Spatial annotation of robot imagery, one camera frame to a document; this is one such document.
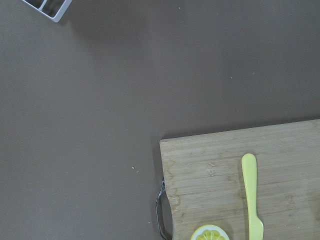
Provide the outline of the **wooden cutting board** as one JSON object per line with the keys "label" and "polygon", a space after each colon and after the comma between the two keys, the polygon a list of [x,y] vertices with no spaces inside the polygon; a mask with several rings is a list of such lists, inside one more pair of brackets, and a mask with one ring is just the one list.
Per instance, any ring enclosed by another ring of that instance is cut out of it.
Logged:
{"label": "wooden cutting board", "polygon": [[266,240],[320,237],[320,122],[254,127],[160,142],[175,240],[216,225],[249,238],[242,157],[257,161],[257,214]]}

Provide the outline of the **yellow plastic knife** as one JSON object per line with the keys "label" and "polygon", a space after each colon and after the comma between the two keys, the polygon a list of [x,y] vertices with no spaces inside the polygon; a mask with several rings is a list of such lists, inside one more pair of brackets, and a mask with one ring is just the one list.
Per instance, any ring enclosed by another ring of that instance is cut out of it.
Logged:
{"label": "yellow plastic knife", "polygon": [[243,182],[247,200],[248,231],[250,240],[262,240],[264,225],[257,215],[257,159],[246,153],[241,159]]}

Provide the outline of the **front lemon slice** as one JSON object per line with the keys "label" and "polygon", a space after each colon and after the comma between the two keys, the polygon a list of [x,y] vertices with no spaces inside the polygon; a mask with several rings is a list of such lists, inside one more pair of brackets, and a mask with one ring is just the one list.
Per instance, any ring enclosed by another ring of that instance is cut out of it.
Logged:
{"label": "front lemon slice", "polygon": [[229,236],[219,226],[207,224],[197,228],[190,240],[229,240]]}

